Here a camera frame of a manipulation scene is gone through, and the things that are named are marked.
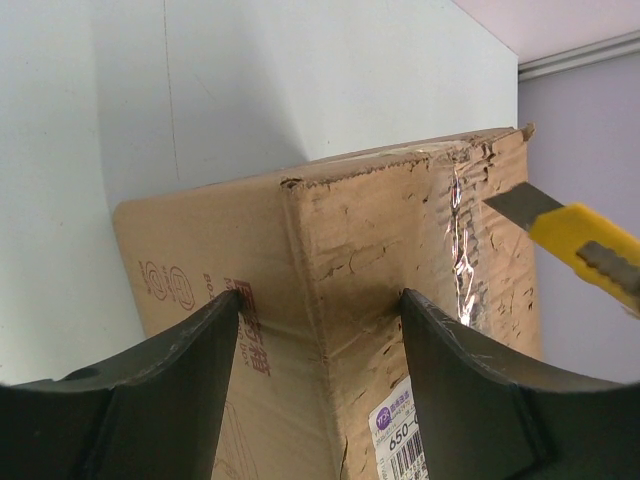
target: barcode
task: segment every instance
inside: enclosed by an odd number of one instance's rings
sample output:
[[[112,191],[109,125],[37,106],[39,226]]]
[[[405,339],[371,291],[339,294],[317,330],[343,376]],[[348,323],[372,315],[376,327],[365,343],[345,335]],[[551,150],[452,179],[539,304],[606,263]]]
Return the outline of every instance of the barcode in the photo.
[[[426,474],[427,464],[419,430],[391,457],[391,470],[394,480],[419,480]]]

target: black plastic part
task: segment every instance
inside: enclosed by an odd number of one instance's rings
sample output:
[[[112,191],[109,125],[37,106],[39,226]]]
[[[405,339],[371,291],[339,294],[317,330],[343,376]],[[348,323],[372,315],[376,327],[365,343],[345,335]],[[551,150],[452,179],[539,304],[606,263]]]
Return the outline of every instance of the black plastic part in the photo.
[[[640,384],[519,354],[415,291],[401,308],[431,480],[640,478]]]
[[[225,292],[60,381],[0,386],[0,478],[209,480],[240,304]]]

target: ceiling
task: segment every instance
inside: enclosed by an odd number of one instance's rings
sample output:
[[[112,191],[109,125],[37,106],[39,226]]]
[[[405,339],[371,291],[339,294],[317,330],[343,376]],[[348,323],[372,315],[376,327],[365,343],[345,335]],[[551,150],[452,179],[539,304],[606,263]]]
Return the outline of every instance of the ceiling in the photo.
[[[454,0],[520,63],[640,29],[638,0]]]

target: white wall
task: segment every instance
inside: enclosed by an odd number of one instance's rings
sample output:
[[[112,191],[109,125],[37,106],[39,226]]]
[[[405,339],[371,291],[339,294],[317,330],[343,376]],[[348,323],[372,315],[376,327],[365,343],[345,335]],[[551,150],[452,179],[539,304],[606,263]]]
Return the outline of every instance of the white wall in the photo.
[[[22,0],[0,22],[12,383],[142,339],[119,201],[516,120],[515,55],[449,0]]]
[[[0,381],[143,339],[109,223],[83,2],[0,4]]]
[[[520,121],[535,121],[531,182],[581,202],[640,237],[640,55],[520,84]],[[640,380],[640,321],[537,253],[546,359],[579,373]]]
[[[449,0],[92,4],[111,207],[516,121],[515,55]]]

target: torn cardboard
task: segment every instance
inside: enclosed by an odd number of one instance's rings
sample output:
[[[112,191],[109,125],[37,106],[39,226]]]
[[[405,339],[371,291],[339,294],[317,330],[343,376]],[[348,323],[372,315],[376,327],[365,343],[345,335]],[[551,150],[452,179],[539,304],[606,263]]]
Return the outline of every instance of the torn cardboard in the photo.
[[[532,243],[481,202],[526,180],[529,135],[387,147],[117,209],[148,335],[224,289],[248,299],[213,478],[377,479],[369,414],[407,376],[405,287],[454,317],[474,295],[473,326],[540,356]]]

